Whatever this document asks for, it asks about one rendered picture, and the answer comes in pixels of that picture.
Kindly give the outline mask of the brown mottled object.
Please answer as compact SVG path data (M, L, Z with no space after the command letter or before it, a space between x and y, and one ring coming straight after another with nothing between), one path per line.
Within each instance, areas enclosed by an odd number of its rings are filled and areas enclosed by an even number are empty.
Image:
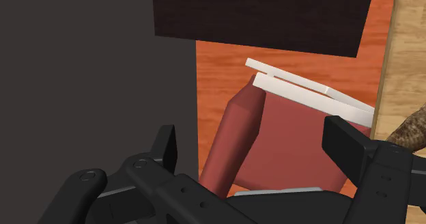
M407 117L386 140L412 152L426 148L426 103Z

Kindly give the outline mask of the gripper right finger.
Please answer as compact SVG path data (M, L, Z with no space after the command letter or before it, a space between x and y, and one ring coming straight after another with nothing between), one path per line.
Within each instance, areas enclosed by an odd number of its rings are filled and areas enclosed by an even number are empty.
M426 158L339 116L325 117L322 149L357 187L343 224L405 224L408 206L426 214Z

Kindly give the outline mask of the light wooden table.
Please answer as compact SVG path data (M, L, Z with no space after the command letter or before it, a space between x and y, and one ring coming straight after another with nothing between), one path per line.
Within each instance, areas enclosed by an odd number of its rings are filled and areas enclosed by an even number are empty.
M384 140L426 103L426 0L394 0L371 138Z

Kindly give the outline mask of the red chair with white slats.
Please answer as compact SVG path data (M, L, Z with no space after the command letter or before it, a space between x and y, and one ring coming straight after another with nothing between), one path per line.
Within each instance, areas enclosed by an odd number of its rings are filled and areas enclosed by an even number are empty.
M369 136L375 109L331 87L254 59L249 82L227 103L200 176L219 197L313 189L339 192L345 174L322 149L324 120L338 115Z

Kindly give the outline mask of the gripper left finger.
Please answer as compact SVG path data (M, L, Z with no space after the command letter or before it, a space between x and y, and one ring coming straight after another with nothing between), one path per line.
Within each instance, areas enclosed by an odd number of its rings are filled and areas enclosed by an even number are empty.
M120 167L123 177L153 205L157 224L256 224L188 175L175 175L177 157L175 127L164 125L150 152L130 156ZM107 183L101 169L73 173L38 224L85 224Z

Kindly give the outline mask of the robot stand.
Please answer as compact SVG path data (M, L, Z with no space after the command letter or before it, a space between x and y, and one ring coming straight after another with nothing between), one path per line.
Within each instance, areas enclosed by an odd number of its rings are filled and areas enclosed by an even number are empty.
M158 36L355 57L371 0L153 0Z

